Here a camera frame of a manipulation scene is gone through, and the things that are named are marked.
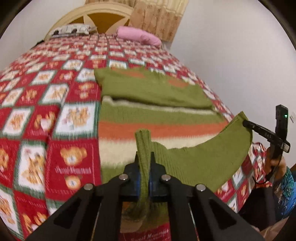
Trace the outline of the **person's right hand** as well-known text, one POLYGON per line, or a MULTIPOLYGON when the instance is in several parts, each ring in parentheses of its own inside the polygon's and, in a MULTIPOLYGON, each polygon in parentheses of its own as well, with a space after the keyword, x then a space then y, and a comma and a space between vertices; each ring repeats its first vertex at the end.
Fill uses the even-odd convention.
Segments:
POLYGON ((280 182, 284 177, 287 171, 287 164, 283 156, 278 157, 277 159, 273 159, 272 156, 273 155, 271 153, 271 147, 269 147, 267 148, 267 151, 266 151, 266 159, 265 159, 265 165, 263 169, 266 174, 269 174, 271 172, 271 168, 274 168, 273 184, 276 184, 280 182))

